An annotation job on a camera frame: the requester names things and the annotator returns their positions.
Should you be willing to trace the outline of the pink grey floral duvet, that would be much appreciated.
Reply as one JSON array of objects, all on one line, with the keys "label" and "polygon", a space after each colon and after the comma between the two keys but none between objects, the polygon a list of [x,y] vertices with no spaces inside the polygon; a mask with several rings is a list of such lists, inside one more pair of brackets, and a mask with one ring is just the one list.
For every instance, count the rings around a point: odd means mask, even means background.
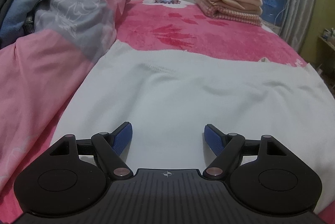
[{"label": "pink grey floral duvet", "polygon": [[35,31],[1,50],[1,201],[30,151],[116,39],[131,0],[43,0]]}]

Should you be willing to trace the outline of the white sweatshirt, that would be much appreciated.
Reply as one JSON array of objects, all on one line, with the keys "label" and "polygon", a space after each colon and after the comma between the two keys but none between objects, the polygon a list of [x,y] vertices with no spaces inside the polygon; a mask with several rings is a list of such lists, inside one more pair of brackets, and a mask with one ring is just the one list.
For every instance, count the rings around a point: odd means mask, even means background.
[{"label": "white sweatshirt", "polygon": [[205,169],[213,124],[247,139],[272,135],[321,178],[316,212],[334,200],[334,97],[310,65],[219,60],[180,50],[140,51],[117,41],[90,71],[52,137],[90,138],[133,127],[132,170]]}]

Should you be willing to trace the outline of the cluttered side table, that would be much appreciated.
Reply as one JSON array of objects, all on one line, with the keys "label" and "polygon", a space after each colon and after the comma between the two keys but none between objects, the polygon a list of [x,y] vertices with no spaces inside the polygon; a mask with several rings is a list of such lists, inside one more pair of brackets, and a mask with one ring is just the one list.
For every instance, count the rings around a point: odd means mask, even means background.
[{"label": "cluttered side table", "polygon": [[324,28],[317,38],[316,60],[322,72],[334,78],[334,36],[333,28]]}]

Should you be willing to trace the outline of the blue water bottle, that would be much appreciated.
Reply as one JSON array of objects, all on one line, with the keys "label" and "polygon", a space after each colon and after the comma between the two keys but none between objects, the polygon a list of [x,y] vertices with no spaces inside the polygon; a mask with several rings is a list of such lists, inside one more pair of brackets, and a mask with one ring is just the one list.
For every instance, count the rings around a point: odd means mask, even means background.
[{"label": "blue water bottle", "polygon": [[275,26],[281,26],[287,0],[263,0],[261,19]]}]

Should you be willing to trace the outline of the pink floral blanket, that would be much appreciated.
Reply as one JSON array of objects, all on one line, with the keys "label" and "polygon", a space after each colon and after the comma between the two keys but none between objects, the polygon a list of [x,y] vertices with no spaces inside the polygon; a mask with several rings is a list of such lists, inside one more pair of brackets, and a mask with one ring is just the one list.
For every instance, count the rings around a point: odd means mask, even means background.
[{"label": "pink floral blanket", "polygon": [[[140,51],[180,50],[219,60],[274,62],[292,67],[310,65],[276,34],[260,26],[211,19],[197,5],[189,2],[165,5],[148,0],[131,1],[124,7],[123,15],[116,23],[116,31],[113,44],[124,42]],[[35,143],[30,151],[30,159],[22,169],[52,142],[61,116],[75,93],[61,108],[50,132],[43,134]],[[3,221],[12,222],[20,214],[14,193],[12,198],[1,201]],[[334,223],[334,200],[316,214],[326,223]]]}]

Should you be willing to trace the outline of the pink checked folded blanket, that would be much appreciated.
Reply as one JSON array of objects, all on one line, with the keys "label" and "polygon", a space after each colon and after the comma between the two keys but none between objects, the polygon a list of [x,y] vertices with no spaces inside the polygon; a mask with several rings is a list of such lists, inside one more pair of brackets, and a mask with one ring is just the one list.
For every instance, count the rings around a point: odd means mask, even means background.
[{"label": "pink checked folded blanket", "polygon": [[237,21],[255,26],[261,26],[262,24],[259,15],[238,12],[219,5],[213,5],[208,0],[194,0],[194,2],[199,6],[199,8],[207,17],[212,19]]}]

